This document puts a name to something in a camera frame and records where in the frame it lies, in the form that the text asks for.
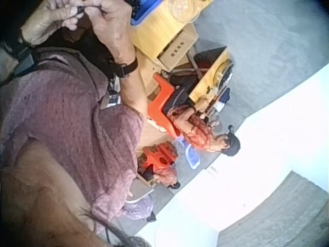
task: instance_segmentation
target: mauve shirt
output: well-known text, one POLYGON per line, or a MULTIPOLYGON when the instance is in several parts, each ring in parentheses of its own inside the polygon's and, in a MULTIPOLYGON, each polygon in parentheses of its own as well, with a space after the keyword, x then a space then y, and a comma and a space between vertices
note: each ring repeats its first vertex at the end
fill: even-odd
POLYGON ((1 88, 2 167, 29 137, 41 141, 77 183, 92 213, 122 208, 136 177, 143 119, 131 108, 100 109, 108 79, 79 52, 41 49, 30 73, 1 88))

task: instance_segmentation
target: blue container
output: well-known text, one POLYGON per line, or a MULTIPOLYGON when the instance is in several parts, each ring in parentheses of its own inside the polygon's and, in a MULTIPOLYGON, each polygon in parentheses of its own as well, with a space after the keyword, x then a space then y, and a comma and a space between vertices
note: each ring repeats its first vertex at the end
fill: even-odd
POLYGON ((135 17, 131 18, 130 24, 132 26, 140 24, 161 2, 162 0, 141 0, 140 9, 135 17))

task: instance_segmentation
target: wrist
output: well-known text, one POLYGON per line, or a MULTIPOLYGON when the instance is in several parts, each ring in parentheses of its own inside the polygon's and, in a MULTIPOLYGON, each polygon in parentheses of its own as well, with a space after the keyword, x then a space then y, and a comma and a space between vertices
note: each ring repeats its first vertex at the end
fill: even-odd
POLYGON ((106 46, 111 52, 115 63, 117 64, 131 64, 136 59, 135 47, 132 43, 127 45, 120 45, 115 48, 113 46, 106 46))

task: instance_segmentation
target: red patterned clothing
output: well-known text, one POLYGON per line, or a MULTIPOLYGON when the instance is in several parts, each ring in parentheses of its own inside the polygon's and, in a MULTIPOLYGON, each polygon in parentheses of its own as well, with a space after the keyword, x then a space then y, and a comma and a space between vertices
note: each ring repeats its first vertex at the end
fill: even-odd
MULTIPOLYGON (((171 122, 175 124, 175 120, 188 108, 190 108, 189 105, 181 105, 170 109, 167 116, 171 122)), ((195 113, 188 119, 188 122, 194 127, 190 133, 184 133, 182 131, 185 140, 187 140, 195 148, 209 150, 211 147, 211 130, 195 113)))

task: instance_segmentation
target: orange stool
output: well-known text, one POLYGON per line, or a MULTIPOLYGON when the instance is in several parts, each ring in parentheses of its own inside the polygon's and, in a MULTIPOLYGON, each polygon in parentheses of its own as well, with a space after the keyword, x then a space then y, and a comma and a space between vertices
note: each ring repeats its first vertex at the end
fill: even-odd
POLYGON ((138 167, 147 169, 150 165, 154 169, 165 169, 170 167, 178 158, 178 153, 171 142, 144 147, 143 154, 138 158, 138 167))
POLYGON ((159 73, 155 73, 153 78, 158 82, 161 91, 148 106, 148 115, 158 125, 164 127, 166 131, 173 137, 178 138, 180 131, 172 124, 167 116, 162 112, 162 108, 175 91, 173 85, 171 85, 164 77, 159 73))

